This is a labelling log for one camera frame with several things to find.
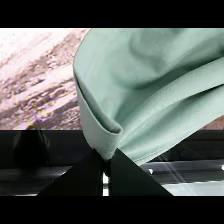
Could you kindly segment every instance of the mint green fabric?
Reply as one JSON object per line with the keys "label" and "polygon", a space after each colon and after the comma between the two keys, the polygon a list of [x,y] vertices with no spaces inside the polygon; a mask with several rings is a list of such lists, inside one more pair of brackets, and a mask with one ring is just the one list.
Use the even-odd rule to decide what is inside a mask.
{"label": "mint green fabric", "polygon": [[224,114],[224,29],[92,29],[74,59],[85,138],[141,165]]}

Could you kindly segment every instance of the garment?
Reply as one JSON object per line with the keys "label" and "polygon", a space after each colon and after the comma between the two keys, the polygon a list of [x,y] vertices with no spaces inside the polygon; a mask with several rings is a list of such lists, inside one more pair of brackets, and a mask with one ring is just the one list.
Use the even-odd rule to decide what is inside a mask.
{"label": "garment", "polygon": [[92,29],[74,58],[85,138],[141,165],[224,114],[224,29]]}

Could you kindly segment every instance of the green cloth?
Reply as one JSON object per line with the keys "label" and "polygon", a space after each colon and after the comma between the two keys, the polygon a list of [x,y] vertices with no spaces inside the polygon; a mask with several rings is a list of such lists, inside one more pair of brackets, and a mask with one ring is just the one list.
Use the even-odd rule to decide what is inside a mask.
{"label": "green cloth", "polygon": [[224,29],[92,29],[74,59],[83,132],[141,165],[224,114]]}

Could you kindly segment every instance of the towel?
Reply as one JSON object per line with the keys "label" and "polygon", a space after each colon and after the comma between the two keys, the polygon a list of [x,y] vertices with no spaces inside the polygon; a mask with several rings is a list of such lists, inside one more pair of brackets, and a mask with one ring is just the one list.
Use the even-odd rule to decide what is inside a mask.
{"label": "towel", "polygon": [[137,165],[224,114],[223,28],[94,28],[73,63],[83,132]]}

